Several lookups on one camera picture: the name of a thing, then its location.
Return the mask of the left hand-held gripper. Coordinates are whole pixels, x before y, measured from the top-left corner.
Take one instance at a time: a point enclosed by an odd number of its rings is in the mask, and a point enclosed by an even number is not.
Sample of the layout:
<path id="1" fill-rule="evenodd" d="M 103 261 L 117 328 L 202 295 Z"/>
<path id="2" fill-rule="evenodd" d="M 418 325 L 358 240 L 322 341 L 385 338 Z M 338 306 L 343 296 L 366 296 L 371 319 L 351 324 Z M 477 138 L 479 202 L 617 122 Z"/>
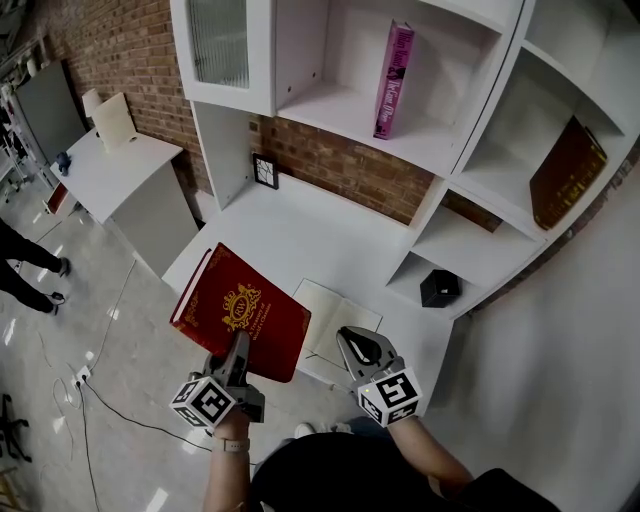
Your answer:
<path id="1" fill-rule="evenodd" d="M 184 383 L 170 408 L 194 428 L 213 430 L 235 408 L 250 422 L 263 423 L 265 397 L 246 377 L 250 342 L 249 334 L 238 330 L 228 361 L 209 354 L 202 371 L 204 376 Z"/>

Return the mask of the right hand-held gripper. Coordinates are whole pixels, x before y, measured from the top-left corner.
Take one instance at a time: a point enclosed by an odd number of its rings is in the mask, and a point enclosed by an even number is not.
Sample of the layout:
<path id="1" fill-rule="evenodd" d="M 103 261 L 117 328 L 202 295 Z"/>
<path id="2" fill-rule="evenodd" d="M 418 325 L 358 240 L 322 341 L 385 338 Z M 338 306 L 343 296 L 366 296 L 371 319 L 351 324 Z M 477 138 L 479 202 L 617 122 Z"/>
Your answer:
<path id="1" fill-rule="evenodd" d="M 363 366 L 386 366 L 397 357 L 387 337 L 362 327 L 341 327 L 336 341 L 354 385 L 362 383 Z M 424 394 L 411 367 L 362 384 L 357 388 L 357 402 L 382 428 L 424 415 Z"/>

